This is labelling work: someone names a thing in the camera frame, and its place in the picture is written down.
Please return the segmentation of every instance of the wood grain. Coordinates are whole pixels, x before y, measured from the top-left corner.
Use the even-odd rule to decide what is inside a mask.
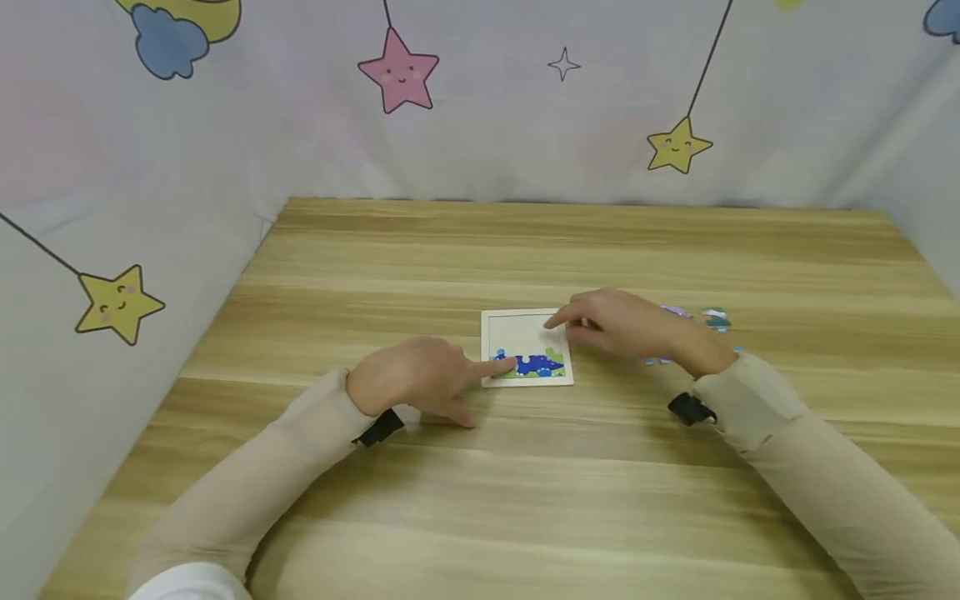
[[[617,286],[720,305],[742,346],[960,531],[960,310],[869,212],[294,199],[42,597],[123,590],[157,516],[334,367],[483,309]],[[467,395],[474,431],[355,452],[269,536],[269,598],[855,598],[711,431],[673,365],[574,350],[571,388]]]

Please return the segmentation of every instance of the left hand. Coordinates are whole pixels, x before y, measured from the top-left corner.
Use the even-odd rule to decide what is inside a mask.
[[[484,377],[516,367],[516,359],[473,362],[443,338],[416,337],[382,348],[360,361],[347,377],[347,393],[371,417],[409,404],[425,413],[473,427],[467,407],[454,397]]]

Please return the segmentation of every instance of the hanging string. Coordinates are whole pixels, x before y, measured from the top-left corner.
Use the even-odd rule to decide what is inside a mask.
[[[700,81],[697,83],[697,90],[693,92],[693,100],[690,101],[690,108],[686,112],[686,116],[690,116],[690,113],[693,112],[693,105],[697,104],[697,96],[700,95],[700,88],[704,84],[704,78],[707,76],[707,71],[710,69],[710,61],[713,60],[713,53],[717,49],[717,44],[720,43],[720,34],[723,33],[724,25],[727,24],[727,16],[730,14],[730,9],[733,6],[733,0],[728,0],[727,9],[723,13],[723,19],[720,21],[720,29],[717,30],[717,36],[713,39],[713,45],[710,46],[710,53],[707,55],[707,64],[704,65],[704,72],[700,74]]]
[[[73,274],[76,275],[76,276],[78,276],[78,275],[80,274],[80,272],[77,271],[76,269],[74,269],[73,266],[70,265],[70,263],[68,263],[67,261],[65,261],[65,260],[63,260],[62,258],[60,258],[60,257],[57,255],[56,252],[54,252],[54,251],[50,250],[49,248],[47,248],[46,246],[44,246],[44,245],[40,242],[40,240],[36,239],[36,238],[35,238],[33,235],[31,235],[30,233],[27,233],[27,231],[26,231],[24,228],[22,228],[21,226],[19,226],[19,225],[16,224],[16,223],[14,223],[13,221],[11,221],[10,218],[9,218],[7,215],[3,214],[2,212],[0,212],[0,219],[2,219],[2,220],[3,220],[7,225],[9,225],[10,227],[12,227],[12,228],[16,229],[17,231],[19,231],[20,235],[22,235],[23,237],[27,238],[27,239],[30,240],[31,242],[33,242],[38,248],[40,248],[41,250],[43,250],[44,252],[46,252],[47,254],[49,254],[51,258],[53,258],[54,260],[56,260],[57,262],[59,262],[59,264],[63,265],[63,266],[66,267],[67,269],[69,269],[71,273],[73,273]]]

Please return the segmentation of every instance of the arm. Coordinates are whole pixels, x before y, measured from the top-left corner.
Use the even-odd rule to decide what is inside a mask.
[[[133,563],[127,595],[136,600],[234,600],[254,550],[290,505],[352,450],[380,415],[398,404],[473,421],[453,397],[513,359],[474,363],[440,338],[380,349],[348,373],[331,372],[283,415],[240,446],[181,496],[156,523]]]
[[[699,379],[693,391],[717,414],[724,440],[864,598],[960,598],[960,541],[870,456],[810,412],[770,365],[741,355]]]
[[[591,326],[582,326],[583,319]],[[544,324],[624,358],[668,356],[690,373],[717,429],[867,600],[960,599],[960,542],[894,477],[810,412],[755,356],[621,290],[577,294]]]
[[[174,502],[137,553],[128,596],[181,564],[218,564],[242,582],[267,531],[372,424],[346,378],[340,370],[319,379]]]

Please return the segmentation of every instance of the star decoration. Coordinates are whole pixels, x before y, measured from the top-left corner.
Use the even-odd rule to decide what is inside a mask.
[[[580,65],[576,62],[570,62],[566,57],[566,46],[564,46],[564,52],[560,55],[560,60],[556,62],[548,62],[547,66],[552,66],[553,68],[560,71],[560,81],[561,83],[566,79],[566,72],[570,69],[579,69]]]
[[[357,64],[364,74],[380,86],[383,111],[390,114],[405,102],[432,108],[426,78],[440,62],[432,54],[411,54],[393,27],[387,29],[383,56]]]
[[[166,306],[143,291],[143,270],[133,265],[116,279],[81,273],[80,284],[90,307],[77,323],[77,333],[113,329],[127,344],[136,344],[140,321]]]
[[[784,12],[791,12],[803,3],[804,0],[774,0],[777,8]]]
[[[647,141],[657,153],[647,167],[648,171],[670,165],[683,174],[690,171],[690,160],[713,145],[713,142],[694,137],[690,130],[690,117],[677,124],[671,132],[654,133]]]

